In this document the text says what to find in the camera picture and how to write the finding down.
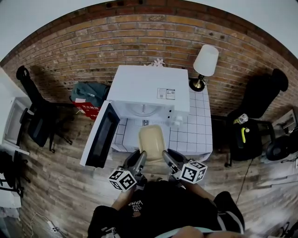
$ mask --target label sticker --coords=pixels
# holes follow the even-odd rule
[[[167,89],[166,99],[175,100],[175,89]]]
[[[175,100],[175,89],[158,88],[157,98]]]
[[[166,93],[167,93],[166,88],[158,88],[157,89],[157,98],[158,99],[166,99]]]
[[[149,125],[149,121],[148,120],[143,120],[143,126],[148,126]]]

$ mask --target power strip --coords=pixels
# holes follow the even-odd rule
[[[57,233],[57,229],[51,221],[47,221],[48,226],[51,228],[51,231]]]

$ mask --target person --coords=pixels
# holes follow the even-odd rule
[[[89,238],[231,238],[244,233],[244,219],[230,193],[216,197],[198,184],[148,182],[122,192],[111,207],[95,209]]]

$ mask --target white microwave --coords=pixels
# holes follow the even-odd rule
[[[188,72],[154,66],[119,66],[86,143],[80,164],[104,167],[120,119],[180,126],[190,112]]]

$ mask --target black office chair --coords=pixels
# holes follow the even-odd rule
[[[52,149],[55,134],[71,145],[72,141],[65,138],[60,132],[60,129],[62,128],[64,122],[67,120],[73,120],[73,117],[68,116],[63,120],[58,121],[59,114],[56,104],[50,103],[42,97],[34,82],[31,80],[29,71],[24,66],[18,68],[16,77],[22,83],[32,101],[31,108],[34,115],[29,114],[27,112],[28,109],[26,108],[20,119],[20,123],[23,123],[25,119],[31,119],[28,127],[28,134],[32,140],[40,147],[43,147],[49,137],[49,150],[53,153],[55,153],[55,150]]]
[[[272,75],[264,74],[253,77],[247,84],[241,106],[232,111],[227,117],[227,129],[230,145],[230,164],[233,160],[243,161],[253,159],[262,154],[261,132],[258,124],[266,124],[270,132],[271,140],[275,139],[271,123],[257,121],[267,110],[270,103],[279,94],[280,90],[285,92],[288,88],[288,79],[279,69],[274,69]],[[247,114],[248,121],[243,124],[234,124],[234,120],[243,113]],[[241,129],[248,128],[245,133],[246,142],[243,142]]]

